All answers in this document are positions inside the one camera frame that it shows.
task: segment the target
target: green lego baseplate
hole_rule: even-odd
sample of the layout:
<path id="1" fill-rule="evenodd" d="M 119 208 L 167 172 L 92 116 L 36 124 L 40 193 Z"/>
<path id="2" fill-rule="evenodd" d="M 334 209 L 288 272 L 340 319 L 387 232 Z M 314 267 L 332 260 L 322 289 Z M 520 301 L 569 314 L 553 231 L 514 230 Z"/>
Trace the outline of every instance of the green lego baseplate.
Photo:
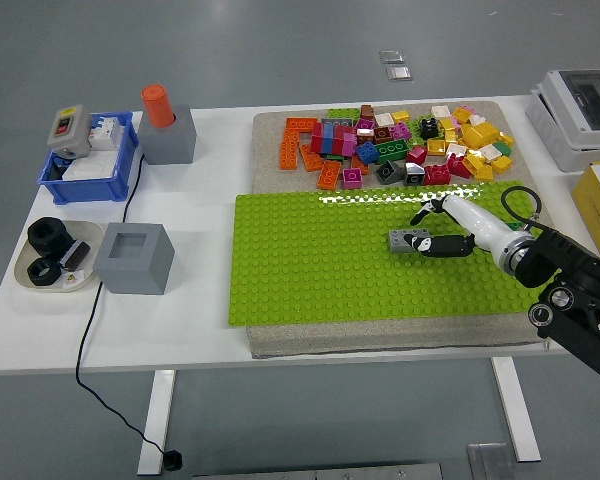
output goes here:
<path id="1" fill-rule="evenodd" d="M 520 182 L 240 195 L 236 199 L 229 323 L 282 325 L 524 312 L 526 289 L 475 249 L 465 258 L 389 251 L 390 230 L 414 228 L 422 201 L 456 194 L 513 222 L 500 203 Z M 533 212 L 526 194 L 508 203 Z M 417 228 L 465 233 L 447 215 Z"/>

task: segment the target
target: gray floor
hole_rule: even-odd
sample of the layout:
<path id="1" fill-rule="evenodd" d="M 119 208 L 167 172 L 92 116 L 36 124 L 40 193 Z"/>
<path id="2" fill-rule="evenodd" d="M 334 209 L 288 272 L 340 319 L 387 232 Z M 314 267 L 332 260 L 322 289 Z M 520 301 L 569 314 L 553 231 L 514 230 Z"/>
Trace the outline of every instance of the gray floor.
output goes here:
<path id="1" fill-rule="evenodd" d="M 414 80 L 390 83 L 378 51 Z M 600 68 L 600 1 L 0 2 L 0 281 L 37 191 L 54 112 L 526 94 Z M 543 461 L 520 480 L 600 478 L 600 378 L 569 356 L 516 360 Z M 85 379 L 144 425 L 151 373 Z M 179 372 L 168 448 L 191 475 L 440 462 L 510 442 L 487 360 Z M 135 478 L 140 441 L 71 376 L 0 378 L 0 479 Z"/>

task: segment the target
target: gray cube with square hole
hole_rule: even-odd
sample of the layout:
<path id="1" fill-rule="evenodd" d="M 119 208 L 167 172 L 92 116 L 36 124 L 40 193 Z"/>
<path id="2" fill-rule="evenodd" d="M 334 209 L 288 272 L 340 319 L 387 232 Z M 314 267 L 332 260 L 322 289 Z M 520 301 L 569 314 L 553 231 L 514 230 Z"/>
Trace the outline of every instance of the gray cube with square hole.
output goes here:
<path id="1" fill-rule="evenodd" d="M 187 105 L 175 105 L 173 114 L 175 122 L 164 128 L 151 125 L 146 112 L 140 119 L 138 140 L 149 165 L 193 162 L 197 133 L 191 110 Z"/>
<path id="2" fill-rule="evenodd" d="M 162 225 L 110 223 L 93 270 L 112 293 L 163 295 L 174 254 Z"/>

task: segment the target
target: blue basket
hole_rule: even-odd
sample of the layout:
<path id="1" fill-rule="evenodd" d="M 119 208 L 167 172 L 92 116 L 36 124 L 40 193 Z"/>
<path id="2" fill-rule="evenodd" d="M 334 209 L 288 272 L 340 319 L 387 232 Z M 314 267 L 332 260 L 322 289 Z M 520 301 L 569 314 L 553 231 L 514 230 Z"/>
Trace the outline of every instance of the blue basket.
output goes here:
<path id="1" fill-rule="evenodd" d="M 133 156 L 138 146 L 138 137 L 131 123 L 133 114 L 131 112 L 94 113 L 91 115 L 92 123 L 97 122 L 100 117 L 116 117 L 120 125 L 125 127 L 113 176 L 91 180 L 48 180 L 53 163 L 56 160 L 62 161 L 61 157 L 53 152 L 49 152 L 42 172 L 40 172 L 40 177 L 38 177 L 38 183 L 49 189 L 53 195 L 53 203 L 56 205 L 101 200 L 121 202 L 127 198 L 129 193 L 129 173 L 131 171 L 131 164 L 133 163 Z"/>

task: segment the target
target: orange cylinder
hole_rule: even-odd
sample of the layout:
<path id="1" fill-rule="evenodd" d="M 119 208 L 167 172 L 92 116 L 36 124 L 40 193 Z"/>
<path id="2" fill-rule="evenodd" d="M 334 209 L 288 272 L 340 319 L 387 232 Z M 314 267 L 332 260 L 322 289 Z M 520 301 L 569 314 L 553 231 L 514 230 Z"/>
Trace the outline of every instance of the orange cylinder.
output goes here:
<path id="1" fill-rule="evenodd" d="M 142 101 L 154 127 L 165 128 L 175 122 L 176 117 L 171 109 L 167 90 L 162 85 L 155 83 L 144 87 Z"/>

